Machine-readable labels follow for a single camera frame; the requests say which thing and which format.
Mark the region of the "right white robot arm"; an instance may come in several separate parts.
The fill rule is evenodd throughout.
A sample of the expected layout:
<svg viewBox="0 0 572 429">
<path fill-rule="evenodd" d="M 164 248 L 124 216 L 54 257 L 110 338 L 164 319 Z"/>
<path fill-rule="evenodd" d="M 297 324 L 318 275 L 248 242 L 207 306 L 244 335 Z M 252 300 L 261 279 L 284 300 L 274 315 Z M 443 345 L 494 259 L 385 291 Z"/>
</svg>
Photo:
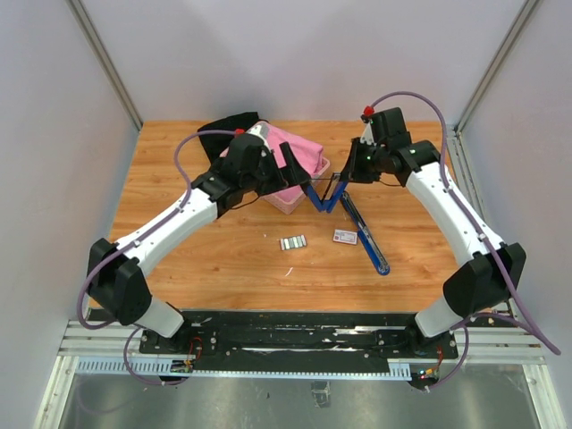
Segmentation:
<svg viewBox="0 0 572 429">
<path fill-rule="evenodd" d="M 460 194 L 434 144 L 413 142 L 399 108 L 377 112 L 368 106 L 361 119 L 366 127 L 351 141 L 337 192 L 350 183 L 369 184 L 383 174 L 394 176 L 433 218 L 458 265 L 443 284 L 442 296 L 415 315 L 414 329 L 404 337 L 407 351 L 423 358 L 435 350 L 437 336 L 510 298 L 526 252 L 485 224 Z"/>
</svg>

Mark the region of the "red staple box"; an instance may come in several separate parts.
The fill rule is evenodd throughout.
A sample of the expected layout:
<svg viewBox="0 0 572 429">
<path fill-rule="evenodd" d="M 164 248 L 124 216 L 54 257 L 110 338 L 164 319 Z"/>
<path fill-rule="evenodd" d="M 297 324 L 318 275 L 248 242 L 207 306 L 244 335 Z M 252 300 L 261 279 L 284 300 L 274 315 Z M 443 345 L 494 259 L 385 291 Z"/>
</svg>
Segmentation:
<svg viewBox="0 0 572 429">
<path fill-rule="evenodd" d="M 355 231 L 335 229 L 332 240 L 336 243 L 357 245 L 358 234 Z"/>
</svg>

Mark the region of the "silver staple strips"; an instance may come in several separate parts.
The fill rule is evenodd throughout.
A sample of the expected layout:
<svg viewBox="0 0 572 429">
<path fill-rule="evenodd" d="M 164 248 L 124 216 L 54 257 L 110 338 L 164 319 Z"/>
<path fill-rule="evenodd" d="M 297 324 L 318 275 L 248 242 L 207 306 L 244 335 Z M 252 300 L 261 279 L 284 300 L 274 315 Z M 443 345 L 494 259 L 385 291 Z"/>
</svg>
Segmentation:
<svg viewBox="0 0 572 429">
<path fill-rule="evenodd" d="M 305 248 L 307 241 L 304 235 L 297 235 L 280 239 L 281 250 L 292 250 L 297 248 Z"/>
</svg>

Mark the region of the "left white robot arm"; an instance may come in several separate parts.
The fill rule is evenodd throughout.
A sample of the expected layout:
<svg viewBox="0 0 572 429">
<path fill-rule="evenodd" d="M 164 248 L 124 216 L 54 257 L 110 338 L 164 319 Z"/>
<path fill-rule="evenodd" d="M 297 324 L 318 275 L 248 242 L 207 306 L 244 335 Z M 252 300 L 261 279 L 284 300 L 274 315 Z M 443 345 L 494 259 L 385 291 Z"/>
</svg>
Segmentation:
<svg viewBox="0 0 572 429">
<path fill-rule="evenodd" d="M 115 243 L 97 241 L 89 253 L 81 295 L 94 299 L 116 322 L 157 333 L 174 354 L 189 347 L 191 331 L 179 310 L 152 295 L 147 276 L 193 232 L 239 206 L 245 194 L 262 197 L 312 181 L 289 143 L 279 146 L 285 161 L 279 166 L 264 138 L 247 132 L 228 135 L 225 156 L 187 180 L 186 191 L 171 206 Z"/>
</svg>

